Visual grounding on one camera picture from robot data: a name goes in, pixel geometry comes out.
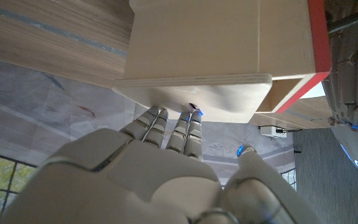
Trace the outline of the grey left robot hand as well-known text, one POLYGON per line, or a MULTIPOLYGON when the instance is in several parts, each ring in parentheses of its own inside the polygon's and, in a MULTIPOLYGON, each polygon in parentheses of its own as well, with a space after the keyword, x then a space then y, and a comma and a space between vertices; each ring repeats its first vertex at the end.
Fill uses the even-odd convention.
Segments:
POLYGON ((323 80, 330 124, 358 132, 358 1, 327 0, 324 9, 332 60, 323 80))

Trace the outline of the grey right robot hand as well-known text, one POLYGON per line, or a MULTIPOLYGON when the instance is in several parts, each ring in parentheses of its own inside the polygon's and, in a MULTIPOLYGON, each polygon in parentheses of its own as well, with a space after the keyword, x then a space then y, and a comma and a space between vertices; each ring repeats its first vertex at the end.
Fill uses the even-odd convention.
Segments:
POLYGON ((201 111, 151 107, 119 131, 63 145, 30 178, 0 223, 318 223, 296 190, 249 144, 226 184, 202 161, 201 111))

